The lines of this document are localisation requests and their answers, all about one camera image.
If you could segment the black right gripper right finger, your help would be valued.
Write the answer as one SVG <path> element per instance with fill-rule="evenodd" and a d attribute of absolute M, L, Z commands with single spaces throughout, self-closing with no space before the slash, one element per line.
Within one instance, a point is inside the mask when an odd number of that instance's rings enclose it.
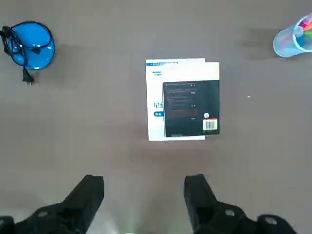
<path fill-rule="evenodd" d="M 262 214 L 254 221 L 240 207 L 218 201 L 203 174 L 185 177 L 184 199 L 194 234 L 296 233 L 277 215 Z"/>

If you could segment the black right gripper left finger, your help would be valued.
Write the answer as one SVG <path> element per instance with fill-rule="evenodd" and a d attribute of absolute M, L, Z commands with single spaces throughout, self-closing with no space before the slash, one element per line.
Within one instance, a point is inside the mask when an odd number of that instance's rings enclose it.
<path fill-rule="evenodd" d="M 86 175 L 60 203 L 40 207 L 28 218 L 15 222 L 0 217 L 2 234 L 85 234 L 104 199 L 102 176 Z"/>

